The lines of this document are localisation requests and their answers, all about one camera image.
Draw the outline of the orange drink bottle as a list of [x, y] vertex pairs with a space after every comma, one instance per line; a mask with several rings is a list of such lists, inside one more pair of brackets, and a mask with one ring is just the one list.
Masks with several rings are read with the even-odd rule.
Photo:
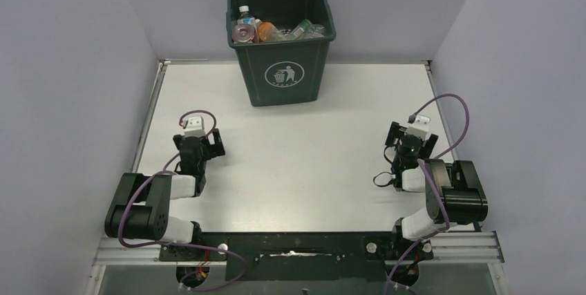
[[271, 22], [257, 20], [255, 28], [258, 40], [261, 42], [285, 41], [284, 34]]

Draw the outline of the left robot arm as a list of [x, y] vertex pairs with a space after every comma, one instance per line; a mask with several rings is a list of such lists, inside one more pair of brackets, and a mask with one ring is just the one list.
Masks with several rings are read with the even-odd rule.
[[105, 234], [155, 243], [199, 243], [199, 223], [172, 217], [169, 210], [172, 200], [200, 196], [207, 183], [207, 162], [225, 155], [220, 131], [212, 129], [211, 136], [212, 140], [207, 136], [173, 137], [180, 158], [177, 171], [124, 173], [105, 217]]

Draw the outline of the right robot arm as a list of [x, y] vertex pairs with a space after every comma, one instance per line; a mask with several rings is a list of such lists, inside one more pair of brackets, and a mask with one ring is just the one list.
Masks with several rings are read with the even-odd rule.
[[424, 206], [401, 217], [388, 240], [392, 255], [406, 258], [423, 240], [452, 226], [482, 222], [489, 204], [472, 161], [445, 162], [432, 158], [436, 134], [428, 133], [429, 119], [412, 121], [408, 126], [392, 122], [385, 142], [394, 155], [388, 158], [391, 179], [388, 185], [396, 191], [423, 193]]

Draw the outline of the light blue label bottle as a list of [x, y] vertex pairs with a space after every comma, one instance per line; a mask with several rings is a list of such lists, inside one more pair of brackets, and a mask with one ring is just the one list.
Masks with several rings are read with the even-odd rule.
[[237, 24], [249, 24], [254, 26], [256, 23], [256, 18], [251, 14], [249, 6], [239, 6], [239, 18], [237, 19]]

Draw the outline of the green tea bottle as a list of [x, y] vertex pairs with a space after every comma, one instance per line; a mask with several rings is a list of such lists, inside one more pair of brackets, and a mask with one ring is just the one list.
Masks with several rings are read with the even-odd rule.
[[293, 28], [285, 39], [298, 40], [298, 39], [314, 39], [322, 38], [325, 36], [326, 29], [321, 24], [312, 23], [309, 19], [304, 19], [295, 28]]

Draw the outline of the red orange tea bottle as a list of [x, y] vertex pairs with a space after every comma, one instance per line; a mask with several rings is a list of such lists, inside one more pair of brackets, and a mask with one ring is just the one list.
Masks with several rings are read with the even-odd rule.
[[256, 28], [249, 23], [238, 23], [231, 30], [231, 40], [235, 44], [254, 43]]

